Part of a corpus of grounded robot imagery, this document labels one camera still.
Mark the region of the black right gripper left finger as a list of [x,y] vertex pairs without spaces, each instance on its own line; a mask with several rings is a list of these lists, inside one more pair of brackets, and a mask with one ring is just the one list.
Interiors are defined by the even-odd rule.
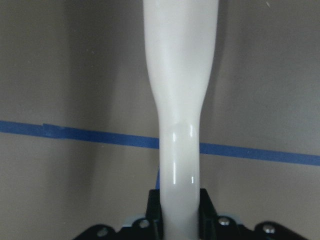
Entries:
[[160,203],[160,190],[151,189],[148,193],[145,218],[149,222],[149,228],[152,232],[153,240],[163,240],[163,217]]

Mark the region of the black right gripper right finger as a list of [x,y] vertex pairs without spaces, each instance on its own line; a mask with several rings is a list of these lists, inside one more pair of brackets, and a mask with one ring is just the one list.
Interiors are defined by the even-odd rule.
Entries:
[[198,231],[201,240],[216,240],[217,212],[205,188],[200,189]]

